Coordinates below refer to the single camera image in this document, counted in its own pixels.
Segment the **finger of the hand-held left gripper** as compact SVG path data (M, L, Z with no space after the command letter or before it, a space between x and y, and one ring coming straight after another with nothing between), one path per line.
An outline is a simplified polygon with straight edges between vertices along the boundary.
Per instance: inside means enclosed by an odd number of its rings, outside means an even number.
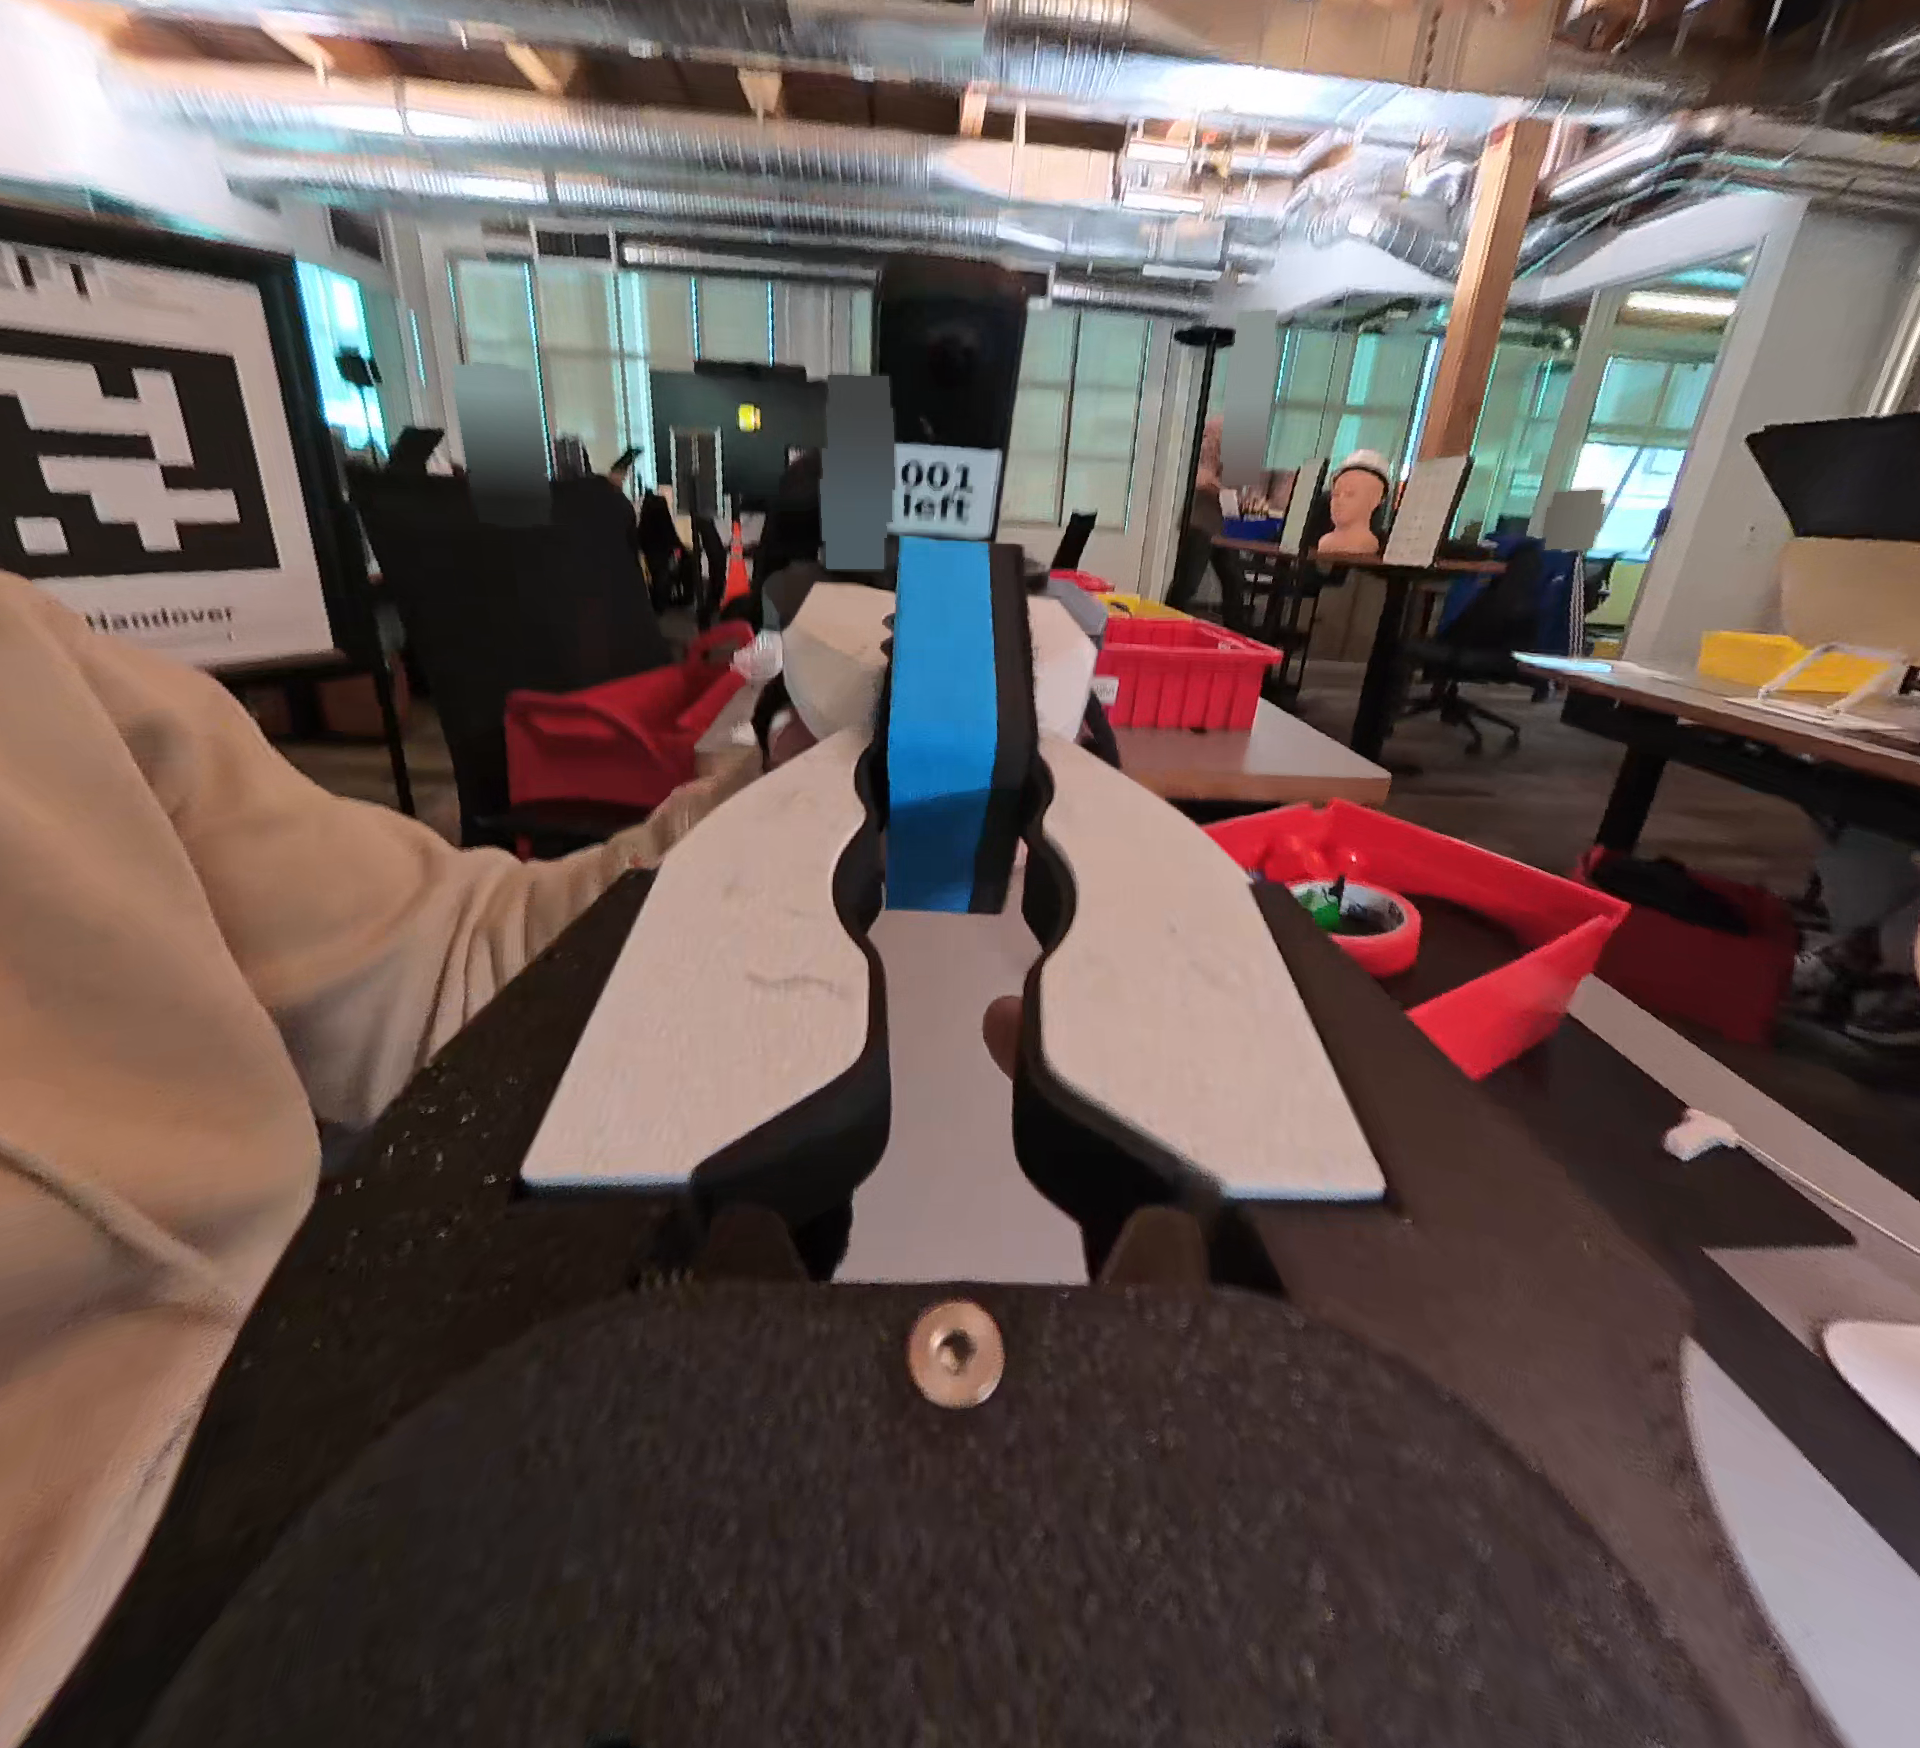
M1077 741L1089 711L1108 713L1097 675L1099 642L1059 600L1031 604L1031 670L1037 734L1042 740Z
M871 734L889 675L894 595L813 584L787 624L787 700L816 741Z

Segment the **black blue foam pad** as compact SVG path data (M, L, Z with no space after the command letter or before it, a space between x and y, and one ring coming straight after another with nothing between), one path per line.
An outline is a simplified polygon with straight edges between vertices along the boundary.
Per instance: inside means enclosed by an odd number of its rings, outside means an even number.
M1015 548L900 540L867 764L890 911L1005 906L1040 759L1027 603Z

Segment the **red tape roll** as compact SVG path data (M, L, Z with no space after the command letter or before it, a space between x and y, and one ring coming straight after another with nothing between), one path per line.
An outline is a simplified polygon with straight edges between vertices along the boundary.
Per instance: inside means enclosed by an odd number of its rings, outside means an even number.
M1336 947L1339 947L1356 962L1356 966L1361 966L1380 980L1411 970L1423 940L1423 918L1418 908L1411 902L1411 899L1398 893L1351 879L1347 875L1338 877L1347 880L1345 913L1351 929L1339 937L1325 935L1319 929L1318 930Z

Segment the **red plastic parts bin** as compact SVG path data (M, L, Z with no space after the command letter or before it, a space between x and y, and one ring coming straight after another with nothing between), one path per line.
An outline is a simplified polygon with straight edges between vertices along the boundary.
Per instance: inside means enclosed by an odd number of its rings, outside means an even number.
M1628 917L1603 891L1347 802L1208 834L1262 888L1342 880L1351 908L1396 906L1402 925L1385 935L1323 939L1473 1079L1549 1042Z

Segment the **person's left forearm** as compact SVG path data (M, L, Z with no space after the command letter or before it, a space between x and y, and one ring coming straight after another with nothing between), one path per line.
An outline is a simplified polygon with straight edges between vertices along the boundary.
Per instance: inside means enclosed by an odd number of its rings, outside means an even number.
M192 1093L265 1072L365 1128L624 872L755 779L737 757L554 864L459 850L290 765L209 677L4 578L4 966L56 1072Z

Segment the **wooden table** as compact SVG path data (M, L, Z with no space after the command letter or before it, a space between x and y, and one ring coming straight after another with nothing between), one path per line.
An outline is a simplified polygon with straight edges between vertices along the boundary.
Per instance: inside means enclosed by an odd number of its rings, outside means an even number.
M1385 805L1393 775L1280 705L1247 730L1116 730L1125 775L1169 803L1262 809L1349 802Z

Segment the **red fabric bag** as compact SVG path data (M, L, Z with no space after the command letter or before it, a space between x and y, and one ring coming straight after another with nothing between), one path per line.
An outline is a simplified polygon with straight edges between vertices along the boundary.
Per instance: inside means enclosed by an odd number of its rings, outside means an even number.
M1773 1040L1800 943L1781 896L1602 845L1577 861L1572 879L1626 904L1598 961L1603 983L1722 1040Z
M754 639L746 622L724 622L646 673L569 693L510 691L510 805L657 808L696 777L702 737L748 685L734 656Z

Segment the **black floor lamp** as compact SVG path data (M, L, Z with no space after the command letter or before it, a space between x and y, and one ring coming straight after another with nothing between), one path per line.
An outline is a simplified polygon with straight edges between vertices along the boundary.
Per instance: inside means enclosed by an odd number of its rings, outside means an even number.
M1203 466L1206 423L1212 411L1212 376L1219 356L1235 344L1235 328L1214 320L1193 320L1174 330L1173 340L1196 359L1199 375L1193 399L1191 434L1187 440L1187 462L1183 482L1173 510L1174 541L1183 540L1191 526L1193 499L1199 488Z

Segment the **white sign board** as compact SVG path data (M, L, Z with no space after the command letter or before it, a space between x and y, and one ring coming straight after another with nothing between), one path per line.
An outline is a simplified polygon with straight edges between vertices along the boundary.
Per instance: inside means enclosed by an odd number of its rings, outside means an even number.
M1443 558L1473 456L1435 456L1409 468L1383 545L1386 569L1428 569Z

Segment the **wooden desk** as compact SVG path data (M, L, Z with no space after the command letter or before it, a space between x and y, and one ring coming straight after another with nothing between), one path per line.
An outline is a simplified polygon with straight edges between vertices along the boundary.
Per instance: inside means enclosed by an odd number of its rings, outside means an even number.
M1518 658L1565 691L1563 723L1620 747L1620 770L1593 834L1630 854L1669 765L1788 802L1820 824L1919 843L1917 727L1849 730L1823 713L1730 697L1705 683L1618 660Z

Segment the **framed marker sign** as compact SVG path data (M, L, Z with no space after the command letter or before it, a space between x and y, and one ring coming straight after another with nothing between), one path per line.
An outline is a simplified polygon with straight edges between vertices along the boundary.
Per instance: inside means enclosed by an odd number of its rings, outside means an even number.
M4 574L202 670L367 660L346 523L289 253L4 200Z

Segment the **person's beige hoodie torso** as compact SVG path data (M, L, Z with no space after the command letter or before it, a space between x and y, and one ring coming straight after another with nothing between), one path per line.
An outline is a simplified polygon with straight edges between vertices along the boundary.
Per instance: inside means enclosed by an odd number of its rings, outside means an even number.
M4 1137L4 1744L47 1716L151 1543L319 1161L307 1112L108 1135L104 1172Z

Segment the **black board with wooden rim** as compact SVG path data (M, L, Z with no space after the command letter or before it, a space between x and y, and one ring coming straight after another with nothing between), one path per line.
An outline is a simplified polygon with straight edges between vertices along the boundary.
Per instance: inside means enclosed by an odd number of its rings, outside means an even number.
M1785 516L1783 630L1919 660L1919 417L1766 425L1744 441Z

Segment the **black wall screen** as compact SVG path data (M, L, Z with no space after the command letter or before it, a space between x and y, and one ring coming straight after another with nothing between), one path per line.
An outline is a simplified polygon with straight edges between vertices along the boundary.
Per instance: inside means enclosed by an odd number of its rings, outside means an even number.
M803 368L700 363L646 376L657 479L686 516L767 510L790 457L827 440L827 383Z

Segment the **wooden post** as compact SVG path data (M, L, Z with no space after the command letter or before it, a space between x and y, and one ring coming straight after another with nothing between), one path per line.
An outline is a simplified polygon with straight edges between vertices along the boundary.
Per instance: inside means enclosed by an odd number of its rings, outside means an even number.
M1500 325L1518 276L1555 126L1525 116L1491 136L1480 155L1451 318L1414 462L1468 456L1491 385Z

